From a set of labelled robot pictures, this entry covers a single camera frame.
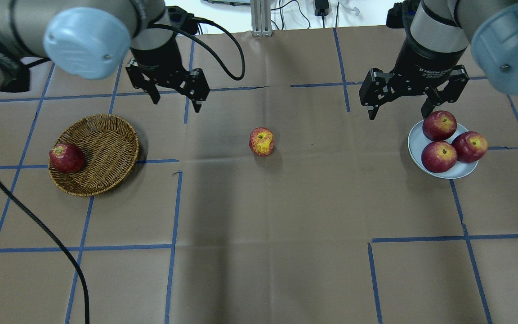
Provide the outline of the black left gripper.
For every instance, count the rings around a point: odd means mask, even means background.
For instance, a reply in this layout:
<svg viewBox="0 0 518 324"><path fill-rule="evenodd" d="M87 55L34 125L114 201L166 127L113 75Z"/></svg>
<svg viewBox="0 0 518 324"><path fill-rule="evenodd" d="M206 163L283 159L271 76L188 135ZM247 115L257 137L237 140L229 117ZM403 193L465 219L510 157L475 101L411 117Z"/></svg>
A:
<svg viewBox="0 0 518 324"><path fill-rule="evenodd" d="M131 85L148 94L153 104L158 104L161 95L157 86L176 90L187 96L199 113L210 92L210 87L201 68L191 71L183 67L181 53L175 37L154 49L131 48L132 59L125 67Z"/></svg>

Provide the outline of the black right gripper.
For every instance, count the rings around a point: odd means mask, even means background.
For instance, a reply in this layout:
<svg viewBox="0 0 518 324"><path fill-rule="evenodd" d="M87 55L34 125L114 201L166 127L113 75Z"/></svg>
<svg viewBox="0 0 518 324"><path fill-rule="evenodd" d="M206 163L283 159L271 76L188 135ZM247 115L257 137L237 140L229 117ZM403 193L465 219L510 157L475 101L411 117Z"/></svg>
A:
<svg viewBox="0 0 518 324"><path fill-rule="evenodd" d="M385 73L378 68L370 68L358 96L362 106L368 110L370 120L374 120L384 98L422 95L425 88L426 100L421 107L424 119L433 110L459 99L469 81L463 65L457 65L466 49L450 53L440 53L420 45L408 34L397 56L392 76L386 81ZM438 86L446 81L442 90Z"/></svg>

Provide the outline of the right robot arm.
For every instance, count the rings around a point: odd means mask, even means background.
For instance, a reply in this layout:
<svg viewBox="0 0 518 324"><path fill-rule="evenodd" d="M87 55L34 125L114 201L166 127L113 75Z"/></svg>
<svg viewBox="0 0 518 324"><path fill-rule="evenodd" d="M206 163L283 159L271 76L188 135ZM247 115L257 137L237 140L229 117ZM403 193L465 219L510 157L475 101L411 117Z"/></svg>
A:
<svg viewBox="0 0 518 324"><path fill-rule="evenodd" d="M403 96L426 96L423 117L457 101L469 81L458 63L467 49L493 88L518 96L518 0L404 0L386 26L406 37L394 68L371 68L359 90L371 120Z"/></svg>

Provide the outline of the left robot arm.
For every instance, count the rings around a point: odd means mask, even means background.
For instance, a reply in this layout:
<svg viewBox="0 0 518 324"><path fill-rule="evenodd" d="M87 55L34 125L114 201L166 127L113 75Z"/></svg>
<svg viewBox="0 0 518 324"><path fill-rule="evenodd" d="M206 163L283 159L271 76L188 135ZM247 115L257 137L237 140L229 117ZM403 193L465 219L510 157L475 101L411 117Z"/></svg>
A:
<svg viewBox="0 0 518 324"><path fill-rule="evenodd" d="M193 30L174 25L172 16L163 0L0 0L0 91L30 89L24 57L49 59L72 75L102 80L131 52L134 87L154 104L158 86L171 88L199 112L210 87L203 70L182 66L175 35L191 36Z"/></svg>

